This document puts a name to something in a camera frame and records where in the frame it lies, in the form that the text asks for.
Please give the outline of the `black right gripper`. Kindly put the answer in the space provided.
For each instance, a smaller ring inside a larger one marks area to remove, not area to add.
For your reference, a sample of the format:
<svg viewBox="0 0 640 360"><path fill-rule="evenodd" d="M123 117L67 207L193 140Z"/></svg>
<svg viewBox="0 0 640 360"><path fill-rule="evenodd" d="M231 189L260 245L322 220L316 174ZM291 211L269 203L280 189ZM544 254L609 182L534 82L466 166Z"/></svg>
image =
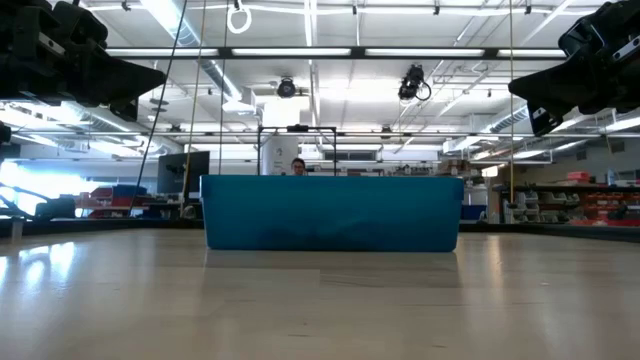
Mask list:
<svg viewBox="0 0 640 360"><path fill-rule="evenodd" d="M559 40L568 63L517 78L509 91L527 103L530 125L542 137L574 108L628 113L640 107L640 0L607 1L579 18Z"/></svg>

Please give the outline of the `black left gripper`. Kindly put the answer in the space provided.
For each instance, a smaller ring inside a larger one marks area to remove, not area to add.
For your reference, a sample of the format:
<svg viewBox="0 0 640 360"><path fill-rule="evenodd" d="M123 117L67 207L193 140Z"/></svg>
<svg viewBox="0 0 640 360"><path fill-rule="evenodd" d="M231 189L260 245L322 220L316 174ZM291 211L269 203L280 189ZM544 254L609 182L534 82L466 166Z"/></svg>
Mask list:
<svg viewBox="0 0 640 360"><path fill-rule="evenodd" d="M110 105L138 120L138 97L160 85L159 70L109 55L108 30L79 0L0 0L0 101Z"/></svg>

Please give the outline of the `storage shelf with bins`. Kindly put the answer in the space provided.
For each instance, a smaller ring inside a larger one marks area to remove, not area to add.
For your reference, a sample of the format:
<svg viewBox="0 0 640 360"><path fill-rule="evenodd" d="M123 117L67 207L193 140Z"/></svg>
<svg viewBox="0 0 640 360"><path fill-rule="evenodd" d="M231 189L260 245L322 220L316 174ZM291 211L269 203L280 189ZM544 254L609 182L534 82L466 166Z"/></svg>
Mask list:
<svg viewBox="0 0 640 360"><path fill-rule="evenodd" d="M499 222L640 227L640 187L496 185Z"/></svg>

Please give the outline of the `blue storage bin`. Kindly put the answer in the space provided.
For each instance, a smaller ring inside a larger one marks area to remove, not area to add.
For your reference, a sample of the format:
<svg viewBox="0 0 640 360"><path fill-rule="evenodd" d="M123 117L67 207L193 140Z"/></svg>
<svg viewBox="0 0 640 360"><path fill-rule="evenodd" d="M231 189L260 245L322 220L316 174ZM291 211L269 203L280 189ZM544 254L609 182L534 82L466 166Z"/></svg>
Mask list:
<svg viewBox="0 0 640 360"><path fill-rule="evenodd" d="M114 198L133 198L134 196L146 196L147 189L136 185L118 184L112 187Z"/></svg>

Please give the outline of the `red storage bin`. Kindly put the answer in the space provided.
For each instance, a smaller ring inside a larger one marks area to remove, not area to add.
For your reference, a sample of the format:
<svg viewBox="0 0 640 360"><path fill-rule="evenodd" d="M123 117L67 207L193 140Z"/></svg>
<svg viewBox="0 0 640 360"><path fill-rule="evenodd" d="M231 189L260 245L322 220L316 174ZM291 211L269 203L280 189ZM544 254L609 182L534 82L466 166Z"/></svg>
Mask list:
<svg viewBox="0 0 640 360"><path fill-rule="evenodd" d="M76 216L81 218L111 218L117 210L112 206L113 188L100 186L75 197Z"/></svg>

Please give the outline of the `black computer monitor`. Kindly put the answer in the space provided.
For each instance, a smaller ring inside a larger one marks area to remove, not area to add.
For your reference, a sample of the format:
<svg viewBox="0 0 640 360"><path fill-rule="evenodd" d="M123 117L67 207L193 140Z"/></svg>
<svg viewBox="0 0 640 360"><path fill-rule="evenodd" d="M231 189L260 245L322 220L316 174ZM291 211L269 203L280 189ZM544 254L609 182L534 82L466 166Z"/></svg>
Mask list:
<svg viewBox="0 0 640 360"><path fill-rule="evenodd" d="M191 152L158 158L157 192L178 194L200 191L200 177L209 174L210 153Z"/></svg>

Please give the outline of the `black office chair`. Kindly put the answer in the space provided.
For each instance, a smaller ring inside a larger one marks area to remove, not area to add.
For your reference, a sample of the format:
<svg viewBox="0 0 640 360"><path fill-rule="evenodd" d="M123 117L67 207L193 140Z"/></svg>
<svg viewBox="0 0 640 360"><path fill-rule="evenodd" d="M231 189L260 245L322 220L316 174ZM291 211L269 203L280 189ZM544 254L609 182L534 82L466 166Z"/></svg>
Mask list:
<svg viewBox="0 0 640 360"><path fill-rule="evenodd" d="M36 220L71 219L75 217L76 204L73 198L49 199L36 205Z"/></svg>

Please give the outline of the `overhead LED light bar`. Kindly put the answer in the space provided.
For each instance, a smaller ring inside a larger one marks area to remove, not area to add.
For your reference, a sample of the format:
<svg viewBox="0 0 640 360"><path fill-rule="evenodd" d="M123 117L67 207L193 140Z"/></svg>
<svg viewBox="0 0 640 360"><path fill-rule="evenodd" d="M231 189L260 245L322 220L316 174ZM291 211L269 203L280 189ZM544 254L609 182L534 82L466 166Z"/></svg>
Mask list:
<svg viewBox="0 0 640 360"><path fill-rule="evenodd" d="M130 60L160 59L421 59L421 60L524 60L557 61L566 58L551 48L457 47L114 47L113 57Z"/></svg>

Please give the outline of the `blue plastic bin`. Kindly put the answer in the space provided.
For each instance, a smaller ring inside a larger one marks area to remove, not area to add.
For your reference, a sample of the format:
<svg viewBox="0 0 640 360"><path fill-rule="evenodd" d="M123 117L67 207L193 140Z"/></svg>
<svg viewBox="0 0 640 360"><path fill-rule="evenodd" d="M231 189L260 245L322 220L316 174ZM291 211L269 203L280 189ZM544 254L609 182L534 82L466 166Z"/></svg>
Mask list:
<svg viewBox="0 0 640 360"><path fill-rule="evenodd" d="M451 252L463 182L451 177L207 175L216 250Z"/></svg>

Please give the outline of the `silver ventilation duct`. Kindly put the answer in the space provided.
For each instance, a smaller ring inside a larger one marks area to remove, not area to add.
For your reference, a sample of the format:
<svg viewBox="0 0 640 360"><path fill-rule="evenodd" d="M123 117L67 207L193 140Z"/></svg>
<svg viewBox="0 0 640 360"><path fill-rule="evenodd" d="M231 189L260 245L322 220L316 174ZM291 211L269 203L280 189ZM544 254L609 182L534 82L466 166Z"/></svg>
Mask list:
<svg viewBox="0 0 640 360"><path fill-rule="evenodd" d="M187 19L186 0L139 0L142 6L169 33L178 47L200 47L201 35ZM223 74L222 64L214 60L201 60L201 70L224 93L226 100L240 100L242 95L231 80Z"/></svg>

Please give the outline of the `black metal stand frame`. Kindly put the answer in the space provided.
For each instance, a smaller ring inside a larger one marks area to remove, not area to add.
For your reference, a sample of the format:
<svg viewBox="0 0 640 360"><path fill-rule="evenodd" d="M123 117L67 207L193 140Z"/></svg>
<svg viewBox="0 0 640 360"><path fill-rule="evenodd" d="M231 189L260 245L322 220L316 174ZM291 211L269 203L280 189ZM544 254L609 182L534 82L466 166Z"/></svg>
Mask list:
<svg viewBox="0 0 640 360"><path fill-rule="evenodd" d="M333 175L337 171L337 130L335 127L309 127L307 125L290 125L286 127L264 127L257 129L257 174L258 175L292 175L291 162L299 157L298 140L300 137L324 137L333 135Z"/></svg>

